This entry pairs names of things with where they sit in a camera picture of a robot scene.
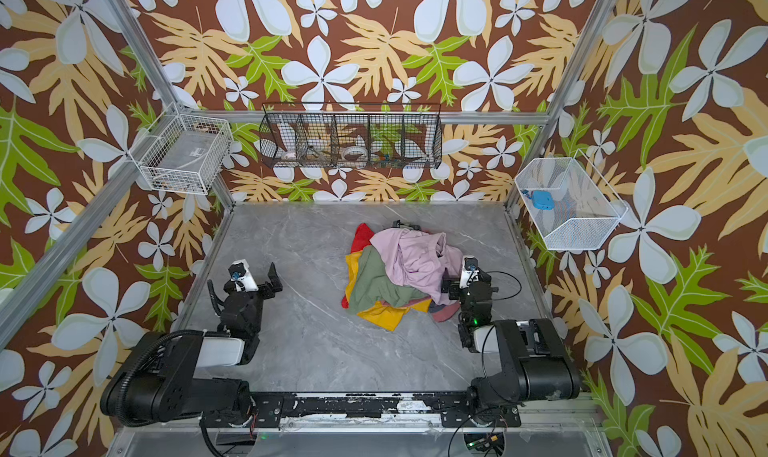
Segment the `dusty rose cloth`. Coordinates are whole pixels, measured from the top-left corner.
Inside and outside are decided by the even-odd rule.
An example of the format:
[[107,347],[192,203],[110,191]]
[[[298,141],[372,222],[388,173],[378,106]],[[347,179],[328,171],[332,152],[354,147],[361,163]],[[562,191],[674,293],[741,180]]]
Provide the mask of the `dusty rose cloth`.
[[451,319],[459,309],[460,303],[458,301],[445,305],[431,302],[428,307],[428,314],[435,322],[440,323]]

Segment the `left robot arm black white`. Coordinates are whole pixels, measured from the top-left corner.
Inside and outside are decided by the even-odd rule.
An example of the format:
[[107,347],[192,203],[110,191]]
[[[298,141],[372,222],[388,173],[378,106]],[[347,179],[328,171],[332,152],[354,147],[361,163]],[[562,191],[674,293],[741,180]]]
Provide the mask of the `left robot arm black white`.
[[197,377],[212,367],[246,365],[260,343],[264,302],[283,290],[271,263],[258,284],[246,260],[233,262],[219,298],[207,288],[218,325],[214,330],[150,332],[142,337],[111,378],[100,399],[101,412],[125,427],[141,427],[199,416],[205,423],[243,425],[253,415],[249,384],[240,379]]

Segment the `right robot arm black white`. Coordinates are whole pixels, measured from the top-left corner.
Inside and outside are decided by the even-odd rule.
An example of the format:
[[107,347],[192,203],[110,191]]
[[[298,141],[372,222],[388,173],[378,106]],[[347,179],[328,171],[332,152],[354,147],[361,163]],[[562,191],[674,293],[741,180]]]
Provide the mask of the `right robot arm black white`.
[[458,334],[462,347],[482,357],[495,354],[500,369],[470,383],[468,408],[512,409],[528,401],[569,400],[581,392],[581,380],[554,323],[546,318],[494,320],[489,274],[478,271],[468,278],[444,276],[441,289],[459,303]]

